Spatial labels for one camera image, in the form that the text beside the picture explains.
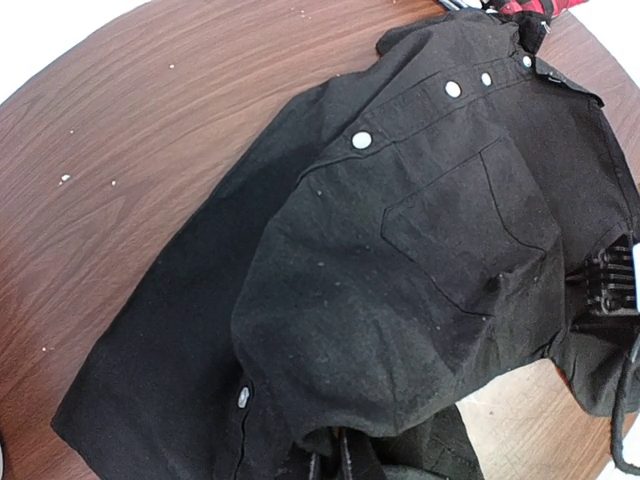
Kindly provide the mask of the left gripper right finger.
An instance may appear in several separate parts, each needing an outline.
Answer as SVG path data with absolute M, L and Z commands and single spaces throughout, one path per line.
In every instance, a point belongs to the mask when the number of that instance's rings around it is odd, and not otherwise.
M 340 478 L 364 480 L 368 478 L 370 447 L 368 437 L 357 430 L 339 430 Z

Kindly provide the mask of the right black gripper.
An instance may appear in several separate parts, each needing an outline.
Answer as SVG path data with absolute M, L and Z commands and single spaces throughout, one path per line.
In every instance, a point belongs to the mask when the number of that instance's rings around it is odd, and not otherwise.
M 571 329 L 622 344 L 639 334 L 639 244 L 622 235 L 569 274 Z

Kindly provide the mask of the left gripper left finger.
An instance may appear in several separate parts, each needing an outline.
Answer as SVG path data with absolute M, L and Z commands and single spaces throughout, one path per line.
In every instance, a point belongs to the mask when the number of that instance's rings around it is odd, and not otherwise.
M 330 478 L 330 458 L 313 452 L 310 455 L 307 480 L 328 480 Z

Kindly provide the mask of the black long sleeve shirt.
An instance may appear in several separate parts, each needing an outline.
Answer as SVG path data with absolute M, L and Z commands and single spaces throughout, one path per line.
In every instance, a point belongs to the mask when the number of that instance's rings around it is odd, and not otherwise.
M 461 8 L 294 97 L 163 249 L 53 418 L 102 479 L 479 479 L 458 402 L 551 360 L 584 410 L 639 407 L 639 334 L 571 329 L 569 274 L 639 194 L 602 101 Z

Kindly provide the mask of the red black plaid shirt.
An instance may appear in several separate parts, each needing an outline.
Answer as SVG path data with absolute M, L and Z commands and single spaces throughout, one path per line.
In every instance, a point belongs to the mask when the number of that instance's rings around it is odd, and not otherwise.
M 486 12 L 494 11 L 505 21 L 518 25 L 520 44 L 531 54 L 536 54 L 551 22 L 565 11 L 586 3 L 587 0 L 494 0 L 483 1 Z

